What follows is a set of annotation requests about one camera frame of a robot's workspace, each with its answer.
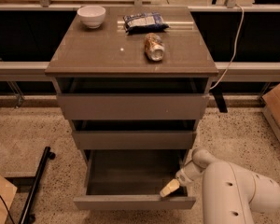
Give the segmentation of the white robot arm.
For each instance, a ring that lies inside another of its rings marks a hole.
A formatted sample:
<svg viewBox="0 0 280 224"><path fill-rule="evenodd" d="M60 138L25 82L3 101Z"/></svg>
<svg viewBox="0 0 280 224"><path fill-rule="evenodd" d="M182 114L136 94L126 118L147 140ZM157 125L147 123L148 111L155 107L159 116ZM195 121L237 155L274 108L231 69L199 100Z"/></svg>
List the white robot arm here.
<svg viewBox="0 0 280 224"><path fill-rule="evenodd" d="M203 224L254 224L254 212L280 209L280 186L273 179L196 148L161 191L166 197L201 177Z"/></svg>

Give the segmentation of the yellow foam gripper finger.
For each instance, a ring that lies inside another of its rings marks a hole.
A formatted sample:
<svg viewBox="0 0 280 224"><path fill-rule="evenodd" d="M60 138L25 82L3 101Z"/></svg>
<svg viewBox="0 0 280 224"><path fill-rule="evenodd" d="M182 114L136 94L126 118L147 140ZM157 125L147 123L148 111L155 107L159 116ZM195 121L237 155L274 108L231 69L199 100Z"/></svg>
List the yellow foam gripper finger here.
<svg viewBox="0 0 280 224"><path fill-rule="evenodd" d="M177 179L172 179L161 191L160 196L162 198L170 195L171 193L175 192L177 189L179 189L180 183Z"/></svg>

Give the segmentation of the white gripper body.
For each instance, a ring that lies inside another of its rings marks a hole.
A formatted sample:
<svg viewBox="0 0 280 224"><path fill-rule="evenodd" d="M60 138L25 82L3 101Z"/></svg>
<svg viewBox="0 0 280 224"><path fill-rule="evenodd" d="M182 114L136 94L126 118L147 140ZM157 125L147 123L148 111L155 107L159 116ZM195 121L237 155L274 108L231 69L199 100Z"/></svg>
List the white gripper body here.
<svg viewBox="0 0 280 224"><path fill-rule="evenodd" d="M204 168L195 164L193 161L190 161L175 174L175 178L182 187L185 187L198 178L203 171Z"/></svg>

